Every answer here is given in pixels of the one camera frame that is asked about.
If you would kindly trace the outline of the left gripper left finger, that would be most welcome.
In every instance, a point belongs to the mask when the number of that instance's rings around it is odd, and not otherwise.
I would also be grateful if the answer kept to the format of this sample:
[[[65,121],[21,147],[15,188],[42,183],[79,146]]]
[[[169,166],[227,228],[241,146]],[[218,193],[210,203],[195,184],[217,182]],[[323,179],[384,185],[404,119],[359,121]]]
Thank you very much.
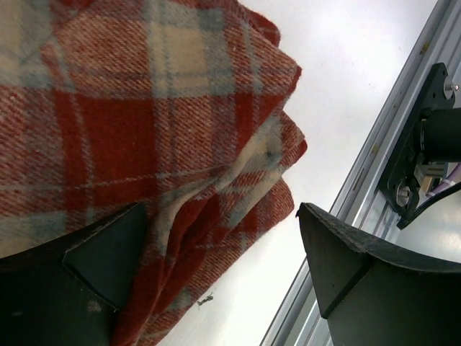
[[[1,344],[109,345],[148,228],[133,203],[96,223],[1,259]]]

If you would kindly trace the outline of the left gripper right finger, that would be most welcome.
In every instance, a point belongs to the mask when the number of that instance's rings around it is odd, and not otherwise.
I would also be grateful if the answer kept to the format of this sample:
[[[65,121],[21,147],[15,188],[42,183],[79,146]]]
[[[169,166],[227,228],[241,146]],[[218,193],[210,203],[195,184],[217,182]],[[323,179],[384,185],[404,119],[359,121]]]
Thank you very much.
[[[297,212],[334,345],[459,345],[460,264],[413,252],[312,203]]]

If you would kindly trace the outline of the red plaid skirt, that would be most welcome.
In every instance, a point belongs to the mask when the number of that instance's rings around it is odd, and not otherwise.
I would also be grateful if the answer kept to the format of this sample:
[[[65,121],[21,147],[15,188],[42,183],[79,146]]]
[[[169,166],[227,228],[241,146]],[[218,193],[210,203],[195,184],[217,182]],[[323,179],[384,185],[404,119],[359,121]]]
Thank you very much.
[[[294,208],[279,41],[237,1],[3,1],[1,259],[144,204],[109,345],[157,345]]]

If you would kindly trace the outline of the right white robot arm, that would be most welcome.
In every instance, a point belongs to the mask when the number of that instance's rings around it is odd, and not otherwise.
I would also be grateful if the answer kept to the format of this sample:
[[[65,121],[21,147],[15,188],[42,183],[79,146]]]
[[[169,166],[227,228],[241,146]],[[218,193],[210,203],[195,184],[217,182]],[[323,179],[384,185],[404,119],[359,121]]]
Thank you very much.
[[[460,108],[431,111],[421,122],[419,146],[427,162],[460,163]]]

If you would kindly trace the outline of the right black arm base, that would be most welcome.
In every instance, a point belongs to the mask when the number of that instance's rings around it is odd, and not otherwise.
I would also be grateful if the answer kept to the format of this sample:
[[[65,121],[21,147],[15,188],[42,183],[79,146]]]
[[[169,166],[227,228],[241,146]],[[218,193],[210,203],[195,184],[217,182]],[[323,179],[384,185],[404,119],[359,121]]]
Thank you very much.
[[[436,63],[416,98],[413,108],[388,159],[388,163],[379,181],[379,189],[390,203],[391,208],[400,216],[397,227],[402,230],[418,218],[433,202],[426,201],[418,206],[419,191],[422,186],[424,164],[456,163],[427,162],[420,151],[419,139],[421,122],[433,110],[446,110],[455,107],[455,92],[447,96],[451,81],[444,63]]]

